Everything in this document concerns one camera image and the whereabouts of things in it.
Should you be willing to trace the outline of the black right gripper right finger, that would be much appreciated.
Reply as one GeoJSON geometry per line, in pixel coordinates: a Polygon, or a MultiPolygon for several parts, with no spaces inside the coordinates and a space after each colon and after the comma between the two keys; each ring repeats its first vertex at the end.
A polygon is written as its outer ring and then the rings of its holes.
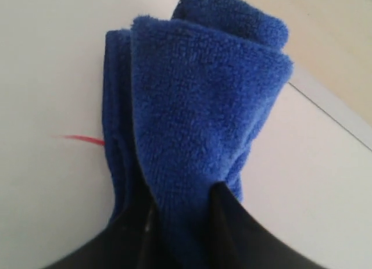
{"type": "Polygon", "coordinates": [[[210,267],[322,268],[268,232],[222,182],[210,190],[210,267]]]}

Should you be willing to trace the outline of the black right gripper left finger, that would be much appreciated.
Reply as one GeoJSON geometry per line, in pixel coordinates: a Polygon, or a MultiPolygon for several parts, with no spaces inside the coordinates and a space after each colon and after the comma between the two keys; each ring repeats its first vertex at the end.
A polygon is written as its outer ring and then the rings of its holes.
{"type": "Polygon", "coordinates": [[[49,268],[184,268],[166,247],[158,209],[135,168],[139,193],[129,205],[115,208],[109,225],[94,239],[49,268]]]}

